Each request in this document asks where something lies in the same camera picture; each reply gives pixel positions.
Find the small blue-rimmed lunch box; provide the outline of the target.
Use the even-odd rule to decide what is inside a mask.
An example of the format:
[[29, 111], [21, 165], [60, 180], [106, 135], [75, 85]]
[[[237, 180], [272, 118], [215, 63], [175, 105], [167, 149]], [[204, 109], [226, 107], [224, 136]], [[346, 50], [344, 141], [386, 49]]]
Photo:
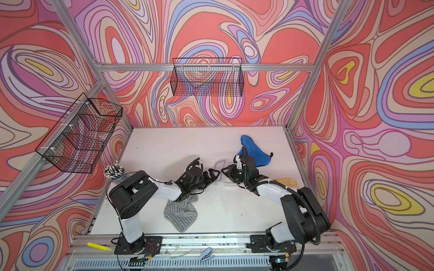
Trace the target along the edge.
[[230, 165], [233, 164], [232, 160], [228, 160], [228, 159], [223, 159], [223, 160], [218, 160], [215, 162], [215, 164], [212, 166], [212, 169], [216, 169], [220, 172], [220, 175], [218, 176], [217, 180], [214, 181], [212, 183], [213, 186], [217, 186], [217, 185], [224, 185], [224, 186], [228, 186], [228, 187], [235, 187], [236, 184], [234, 182], [232, 182], [227, 176], [225, 176], [221, 170], [223, 168], [229, 167]]

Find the blue microfiber cloth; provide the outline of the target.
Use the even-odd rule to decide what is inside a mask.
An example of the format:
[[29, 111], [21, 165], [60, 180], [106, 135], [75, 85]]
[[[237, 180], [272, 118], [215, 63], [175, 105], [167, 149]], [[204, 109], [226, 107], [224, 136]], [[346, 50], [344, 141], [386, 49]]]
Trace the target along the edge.
[[246, 147], [248, 155], [254, 158], [257, 167], [263, 167], [270, 164], [273, 153], [267, 155], [263, 152], [258, 145], [248, 135], [241, 136], [241, 144]]

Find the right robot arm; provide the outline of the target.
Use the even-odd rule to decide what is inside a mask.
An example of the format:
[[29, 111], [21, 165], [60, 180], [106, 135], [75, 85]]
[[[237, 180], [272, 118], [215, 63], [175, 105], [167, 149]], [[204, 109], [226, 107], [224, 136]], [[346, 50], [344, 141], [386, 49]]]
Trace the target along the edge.
[[261, 175], [253, 157], [241, 155], [221, 173], [239, 187], [281, 205], [285, 222], [266, 230], [266, 236], [272, 243], [304, 245], [310, 242], [319, 245], [321, 234], [330, 230], [330, 220], [310, 188], [295, 190]]

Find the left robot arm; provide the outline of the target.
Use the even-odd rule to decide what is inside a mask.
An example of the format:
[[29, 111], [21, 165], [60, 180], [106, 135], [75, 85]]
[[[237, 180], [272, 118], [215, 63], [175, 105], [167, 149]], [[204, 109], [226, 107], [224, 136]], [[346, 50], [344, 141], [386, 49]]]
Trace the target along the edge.
[[199, 158], [175, 181], [160, 181], [145, 171], [124, 175], [107, 194], [120, 222], [121, 237], [131, 246], [145, 243], [139, 212], [153, 198], [165, 199], [165, 217], [177, 231], [186, 231], [197, 219], [193, 203], [219, 177], [220, 172], [216, 169], [204, 170]]

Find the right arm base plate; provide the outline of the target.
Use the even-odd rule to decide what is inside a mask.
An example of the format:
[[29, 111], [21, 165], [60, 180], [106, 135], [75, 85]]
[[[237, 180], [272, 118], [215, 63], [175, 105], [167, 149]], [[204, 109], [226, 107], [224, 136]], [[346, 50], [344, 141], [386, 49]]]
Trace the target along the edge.
[[246, 248], [251, 249], [253, 253], [285, 253], [291, 255], [297, 251], [295, 244], [289, 241], [277, 243], [271, 236], [265, 234], [251, 235]]

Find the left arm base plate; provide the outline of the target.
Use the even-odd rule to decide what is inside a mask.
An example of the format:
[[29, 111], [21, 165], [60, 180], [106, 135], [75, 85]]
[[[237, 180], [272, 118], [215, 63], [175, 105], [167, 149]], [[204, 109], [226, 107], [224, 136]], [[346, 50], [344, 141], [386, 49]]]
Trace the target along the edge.
[[121, 234], [117, 239], [114, 254], [144, 254], [154, 256], [160, 253], [162, 241], [162, 236], [142, 236], [133, 243], [128, 243], [126, 238]]

